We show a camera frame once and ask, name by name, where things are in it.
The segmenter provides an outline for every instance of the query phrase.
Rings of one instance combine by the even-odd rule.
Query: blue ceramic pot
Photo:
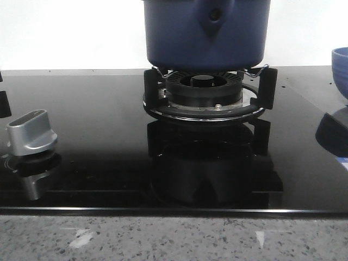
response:
[[[348,47],[332,51],[332,73],[338,90],[348,99]]]
[[[176,71],[225,72],[263,59],[270,0],[144,0],[147,57]]]

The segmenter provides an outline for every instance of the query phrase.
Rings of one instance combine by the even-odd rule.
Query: bowl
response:
[[[348,99],[348,47],[332,51],[332,74],[337,89]]]

